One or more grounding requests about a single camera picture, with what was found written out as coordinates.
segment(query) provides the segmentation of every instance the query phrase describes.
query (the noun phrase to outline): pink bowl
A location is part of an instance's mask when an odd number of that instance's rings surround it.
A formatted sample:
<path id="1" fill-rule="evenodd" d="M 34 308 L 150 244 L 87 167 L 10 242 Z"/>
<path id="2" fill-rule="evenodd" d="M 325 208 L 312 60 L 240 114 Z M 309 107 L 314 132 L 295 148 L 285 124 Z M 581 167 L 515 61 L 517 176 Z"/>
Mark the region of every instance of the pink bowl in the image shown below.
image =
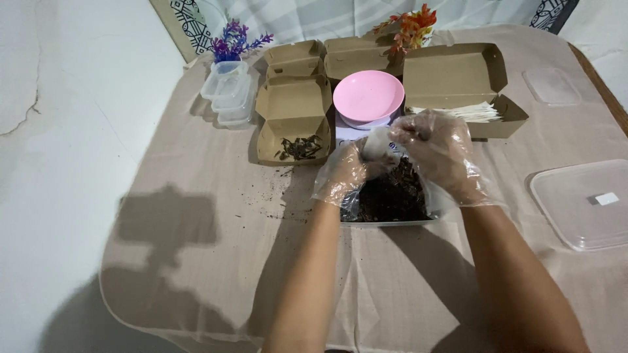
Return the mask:
<path id="1" fill-rule="evenodd" d="M 333 92 L 333 103 L 351 120 L 375 121 L 394 113 L 404 94 L 403 85 L 395 76 L 367 70 L 342 79 Z"/>

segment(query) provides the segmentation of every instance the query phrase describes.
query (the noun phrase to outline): open cardboard box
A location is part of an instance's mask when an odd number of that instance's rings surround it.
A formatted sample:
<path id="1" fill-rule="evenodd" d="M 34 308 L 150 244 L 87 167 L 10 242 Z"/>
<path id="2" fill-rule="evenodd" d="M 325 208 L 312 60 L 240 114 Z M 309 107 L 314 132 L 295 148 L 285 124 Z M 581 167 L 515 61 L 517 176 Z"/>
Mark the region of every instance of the open cardboard box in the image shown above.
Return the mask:
<path id="1" fill-rule="evenodd" d="M 263 165 L 313 165 L 327 160 L 332 134 L 325 114 L 332 105 L 332 90 L 324 75 L 310 77 L 271 77 L 259 89 L 255 110 L 266 121 L 257 139 L 257 157 Z M 315 159 L 280 160 L 283 138 L 317 135 L 322 147 Z"/>
<path id="2" fill-rule="evenodd" d="M 393 53 L 393 44 L 394 33 L 326 40 L 325 73 L 334 85 L 350 74 L 363 70 L 380 70 L 401 76 L 403 54 Z"/>
<path id="3" fill-rule="evenodd" d="M 501 91 L 508 84 L 504 57 L 492 43 L 429 46 L 406 54 L 406 107 L 451 109 L 489 102 L 502 121 L 470 122 L 472 138 L 508 138 L 528 115 Z"/>
<path id="4" fill-rule="evenodd" d="M 323 74 L 323 45 L 317 40 L 275 46 L 264 52 L 268 62 L 266 78 Z"/>

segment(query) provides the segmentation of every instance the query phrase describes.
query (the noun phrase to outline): beige tablecloth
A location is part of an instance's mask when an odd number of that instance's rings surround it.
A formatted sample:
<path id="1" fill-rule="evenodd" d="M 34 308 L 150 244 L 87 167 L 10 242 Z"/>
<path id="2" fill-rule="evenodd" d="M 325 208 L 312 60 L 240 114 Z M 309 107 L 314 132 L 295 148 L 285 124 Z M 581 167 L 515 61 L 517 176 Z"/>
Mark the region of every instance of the beige tablecloth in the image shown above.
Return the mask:
<path id="1" fill-rule="evenodd" d="M 434 44 L 502 50 L 504 89 L 530 115 L 509 139 L 476 143 L 509 214 L 573 305 L 596 352 L 628 352 L 628 247 L 577 253 L 556 237 L 527 183 L 539 171 L 628 158 L 628 139 L 567 43 L 523 26 L 437 33 Z M 262 73 L 261 55 L 249 59 Z M 298 249 L 317 167 L 256 164 L 256 129 L 212 122 L 201 57 L 181 78 L 107 243 L 100 283 L 121 322 L 190 352 L 254 352 Z M 582 104 L 536 102 L 522 72 L 564 71 Z M 343 228 L 329 348 L 491 350 L 459 211 L 425 227 Z"/>

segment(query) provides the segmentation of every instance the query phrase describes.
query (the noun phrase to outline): plastic glove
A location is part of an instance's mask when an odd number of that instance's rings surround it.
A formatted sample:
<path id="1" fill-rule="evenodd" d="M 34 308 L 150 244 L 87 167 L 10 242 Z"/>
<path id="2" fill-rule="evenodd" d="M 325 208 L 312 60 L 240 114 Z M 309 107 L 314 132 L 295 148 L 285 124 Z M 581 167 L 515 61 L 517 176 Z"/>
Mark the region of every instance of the plastic glove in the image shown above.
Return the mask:
<path id="1" fill-rule="evenodd" d="M 500 204 L 490 198 L 488 181 L 473 162 L 464 120 L 426 109 L 397 118 L 388 136 L 406 148 L 422 179 L 443 188 L 459 206 Z"/>
<path id="2" fill-rule="evenodd" d="M 391 171 L 399 158 L 389 153 L 373 161 L 364 161 L 362 151 L 366 138 L 338 147 L 318 171 L 312 198 L 347 210 L 355 210 L 358 193 L 367 180 Z"/>

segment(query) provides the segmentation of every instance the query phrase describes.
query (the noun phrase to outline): forearm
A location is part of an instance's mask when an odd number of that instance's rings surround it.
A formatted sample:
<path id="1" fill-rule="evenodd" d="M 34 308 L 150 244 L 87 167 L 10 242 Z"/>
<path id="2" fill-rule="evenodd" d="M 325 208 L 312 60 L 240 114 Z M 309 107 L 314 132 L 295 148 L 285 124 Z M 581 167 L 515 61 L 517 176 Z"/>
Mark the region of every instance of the forearm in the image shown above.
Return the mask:
<path id="1" fill-rule="evenodd" d="M 263 352 L 325 350 L 335 287 L 339 208 L 315 201 L 310 225 L 283 288 Z"/>
<path id="2" fill-rule="evenodd" d="M 567 299 L 504 211 L 463 207 L 462 215 L 480 291 L 503 348 L 588 352 Z"/>

